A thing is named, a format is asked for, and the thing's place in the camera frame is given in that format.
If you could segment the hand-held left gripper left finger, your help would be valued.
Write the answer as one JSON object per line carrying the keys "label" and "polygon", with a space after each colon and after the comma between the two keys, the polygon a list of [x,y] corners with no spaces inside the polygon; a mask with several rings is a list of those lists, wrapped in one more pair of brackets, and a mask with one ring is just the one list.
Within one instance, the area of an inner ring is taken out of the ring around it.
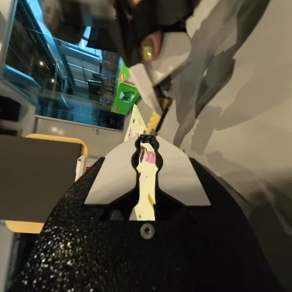
{"label": "hand-held left gripper left finger", "polygon": [[126,140],[104,158],[100,170],[84,202],[85,205],[109,205],[133,195],[128,205],[139,201],[139,179],[134,157],[137,154],[138,136]]}

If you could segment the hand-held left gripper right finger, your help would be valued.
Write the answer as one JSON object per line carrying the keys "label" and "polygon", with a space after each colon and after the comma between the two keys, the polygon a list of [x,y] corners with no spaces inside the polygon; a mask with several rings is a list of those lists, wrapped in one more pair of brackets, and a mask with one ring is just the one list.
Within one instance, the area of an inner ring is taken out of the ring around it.
{"label": "hand-held left gripper right finger", "polygon": [[156,139],[162,157],[162,167],[158,171],[160,190],[186,206],[210,206],[189,157],[162,137]]}

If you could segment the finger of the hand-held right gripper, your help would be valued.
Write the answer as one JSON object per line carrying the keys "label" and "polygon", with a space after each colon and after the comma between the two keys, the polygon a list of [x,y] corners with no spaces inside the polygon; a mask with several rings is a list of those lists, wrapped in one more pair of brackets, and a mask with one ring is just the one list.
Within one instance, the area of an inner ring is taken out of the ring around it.
{"label": "finger of the hand-held right gripper", "polygon": [[146,64],[152,84],[158,85],[183,66],[191,50],[191,40],[186,32],[164,33],[159,56]]}
{"label": "finger of the hand-held right gripper", "polygon": [[129,73],[144,103],[154,112],[162,115],[161,106],[144,64],[137,63],[129,67]]}

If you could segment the yellow and black brick assembly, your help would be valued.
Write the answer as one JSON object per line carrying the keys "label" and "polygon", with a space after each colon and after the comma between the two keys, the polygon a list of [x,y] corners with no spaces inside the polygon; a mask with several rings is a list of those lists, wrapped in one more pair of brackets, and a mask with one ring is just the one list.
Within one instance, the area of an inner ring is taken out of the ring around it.
{"label": "yellow and black brick assembly", "polygon": [[141,135],[141,143],[149,143],[151,145],[154,144],[154,139],[160,131],[166,115],[172,105],[172,99],[170,97],[161,96],[159,98],[159,105],[162,107],[162,113],[158,114],[155,111],[152,113],[147,124],[147,128]]}

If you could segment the person's right hand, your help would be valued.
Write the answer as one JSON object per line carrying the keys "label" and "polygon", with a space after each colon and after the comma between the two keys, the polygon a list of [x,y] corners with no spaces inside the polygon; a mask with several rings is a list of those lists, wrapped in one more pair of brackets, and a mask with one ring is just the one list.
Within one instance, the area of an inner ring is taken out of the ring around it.
{"label": "person's right hand", "polygon": [[145,62],[150,63],[159,57],[162,42],[162,31],[155,31],[142,40],[141,52]]}

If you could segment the green toy box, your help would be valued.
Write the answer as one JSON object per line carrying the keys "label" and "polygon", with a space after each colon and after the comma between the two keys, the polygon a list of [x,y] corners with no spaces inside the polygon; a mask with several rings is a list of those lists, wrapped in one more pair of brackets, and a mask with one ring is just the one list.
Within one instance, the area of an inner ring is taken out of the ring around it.
{"label": "green toy box", "polygon": [[140,94],[130,76],[129,69],[120,58],[111,112],[127,115],[139,97]]}

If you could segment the instruction booklet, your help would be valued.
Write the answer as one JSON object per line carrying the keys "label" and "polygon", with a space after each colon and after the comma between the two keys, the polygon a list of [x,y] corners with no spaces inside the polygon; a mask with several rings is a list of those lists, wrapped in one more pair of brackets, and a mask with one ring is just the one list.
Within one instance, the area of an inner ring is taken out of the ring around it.
{"label": "instruction booklet", "polygon": [[[146,130],[145,122],[136,105],[133,105],[129,127],[126,132],[125,141],[139,137]],[[139,174],[140,197],[139,202],[133,208],[130,215],[131,221],[154,221],[155,220],[155,178],[157,167],[144,161],[145,151],[154,152],[149,143],[141,143],[138,156],[137,171]]]}

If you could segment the yellow rounded frame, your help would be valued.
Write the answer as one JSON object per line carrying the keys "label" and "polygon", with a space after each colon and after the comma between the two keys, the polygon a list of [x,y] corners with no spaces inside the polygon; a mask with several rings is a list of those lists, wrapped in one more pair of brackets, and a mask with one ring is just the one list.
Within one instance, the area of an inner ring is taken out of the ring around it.
{"label": "yellow rounded frame", "polygon": [[[88,148],[85,142],[78,138],[63,137],[63,136],[52,136],[45,134],[32,133],[25,136],[25,138],[48,140],[48,141],[59,141],[66,143],[75,143],[81,145],[81,155],[77,160],[76,164],[76,176],[75,181],[77,181],[86,172],[86,161],[88,158]],[[42,222],[29,222],[29,221],[14,221],[14,220],[4,220],[4,224],[7,229],[14,233],[30,233],[39,234],[42,231],[44,223]]]}

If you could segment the glass window wall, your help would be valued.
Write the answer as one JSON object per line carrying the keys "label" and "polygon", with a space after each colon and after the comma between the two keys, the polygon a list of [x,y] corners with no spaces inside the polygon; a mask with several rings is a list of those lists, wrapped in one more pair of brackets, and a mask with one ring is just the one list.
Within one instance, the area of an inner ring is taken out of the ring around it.
{"label": "glass window wall", "polygon": [[111,111],[120,56],[103,30],[46,20],[49,2],[1,1],[1,81],[38,116],[123,130],[125,116]]}

